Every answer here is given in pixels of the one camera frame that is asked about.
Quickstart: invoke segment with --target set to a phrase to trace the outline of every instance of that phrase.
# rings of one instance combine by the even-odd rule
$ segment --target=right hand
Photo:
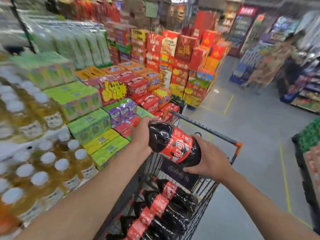
[[[201,149],[201,161],[198,165],[184,168],[188,173],[211,177],[218,183],[223,183],[230,173],[234,172],[226,154],[214,144],[198,136],[194,137]]]

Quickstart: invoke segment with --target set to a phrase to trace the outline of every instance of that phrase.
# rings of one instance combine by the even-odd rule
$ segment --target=red bottle label
[[[181,129],[174,127],[168,145],[160,154],[175,163],[180,163],[189,155],[192,148],[192,137],[186,135]]]
[[[139,240],[146,229],[147,226],[139,219],[136,219],[128,229],[127,237],[131,240]]]
[[[166,197],[164,197],[162,194],[158,194],[154,199],[153,203],[151,204],[151,207],[150,207],[151,214],[154,214],[157,217],[161,218],[168,204],[169,204],[169,200]]]
[[[143,224],[150,226],[154,217],[155,215],[151,213],[150,209],[145,207],[141,212],[139,219]]]
[[[174,194],[176,193],[177,191],[177,186],[174,185],[173,182],[170,182],[168,181],[166,184],[165,184],[165,187],[162,191],[162,194],[169,200],[172,200],[172,198],[174,197]]]

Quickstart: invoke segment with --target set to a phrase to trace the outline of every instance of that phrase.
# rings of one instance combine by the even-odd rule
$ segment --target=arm
[[[122,191],[151,153],[150,118],[132,129],[132,142],[97,176],[40,215],[17,240],[91,240]]]
[[[195,136],[202,158],[198,165],[184,168],[186,172],[212,177],[222,183],[242,204],[265,240],[319,240],[320,237],[283,212],[270,198],[236,172],[226,155],[216,146]]]

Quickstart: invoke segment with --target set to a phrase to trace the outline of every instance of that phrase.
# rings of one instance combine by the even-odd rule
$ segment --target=forearm
[[[92,239],[140,167],[141,158],[148,156],[139,148],[129,144],[102,172],[40,215],[17,239]]]
[[[265,240],[320,239],[292,215],[284,213],[240,173],[233,171],[222,183],[242,204]]]

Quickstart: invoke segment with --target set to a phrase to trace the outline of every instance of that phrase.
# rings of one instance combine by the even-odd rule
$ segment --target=white bottle cap
[[[20,101],[11,101],[7,104],[7,110],[11,112],[19,112],[24,110],[24,104]]]
[[[36,87],[25,88],[29,95],[34,96],[37,93],[41,93],[41,90]]]
[[[8,170],[9,166],[5,162],[0,162],[0,175]]]
[[[48,151],[52,148],[53,143],[50,140],[43,140],[39,143],[38,148],[42,151]]]
[[[3,94],[5,92],[13,92],[14,93],[14,90],[10,86],[1,86],[0,87],[0,94]]]
[[[1,100],[9,103],[10,101],[19,100],[19,97],[15,93],[5,92],[1,95]]]
[[[87,151],[85,149],[79,149],[75,152],[75,158],[78,160],[82,160],[87,156]]]
[[[58,138],[60,141],[69,141],[70,140],[70,134],[69,132],[62,132],[58,135]]]
[[[55,163],[54,167],[59,171],[65,171],[69,167],[68,160],[62,158]]]
[[[13,159],[16,162],[26,162],[30,158],[30,152],[28,151],[21,151],[14,154]]]
[[[56,160],[56,155],[53,152],[47,152],[41,156],[40,160],[44,164],[50,164]]]
[[[24,89],[34,87],[31,81],[23,81],[22,83],[20,83],[20,86]]]
[[[35,173],[31,178],[31,183],[34,185],[44,185],[49,180],[49,176],[46,172]]]
[[[33,174],[34,171],[35,171],[35,168],[31,164],[24,164],[18,167],[18,169],[16,170],[16,174],[19,177],[28,177],[31,174]]]
[[[48,96],[43,92],[34,94],[34,98],[38,103],[46,103],[48,101]]]
[[[6,77],[8,82],[12,83],[12,84],[19,84],[22,83],[22,79],[21,77],[17,76],[17,75],[13,75],[13,74],[8,74]]]
[[[17,202],[23,195],[24,192],[21,188],[11,188],[2,195],[1,200],[6,205],[9,205]]]
[[[79,141],[78,140],[71,140],[68,142],[68,147],[70,150],[75,150],[79,147]]]
[[[4,178],[0,178],[0,194],[4,193],[9,187],[9,182]]]

